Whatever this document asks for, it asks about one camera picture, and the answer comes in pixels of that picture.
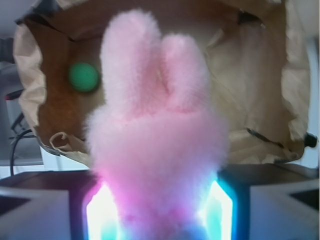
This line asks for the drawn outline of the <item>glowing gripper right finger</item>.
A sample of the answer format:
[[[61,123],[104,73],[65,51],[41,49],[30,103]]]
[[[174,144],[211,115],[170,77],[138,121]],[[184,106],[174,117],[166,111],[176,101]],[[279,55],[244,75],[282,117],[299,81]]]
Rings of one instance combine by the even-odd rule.
[[[231,164],[200,216],[208,240],[317,240],[320,172],[298,164]]]

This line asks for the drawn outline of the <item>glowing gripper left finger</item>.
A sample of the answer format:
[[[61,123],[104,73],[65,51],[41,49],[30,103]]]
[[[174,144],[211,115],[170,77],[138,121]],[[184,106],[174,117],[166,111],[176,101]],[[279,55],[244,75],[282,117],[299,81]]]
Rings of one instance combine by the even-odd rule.
[[[23,172],[0,181],[2,240],[118,240],[107,184],[87,170]]]

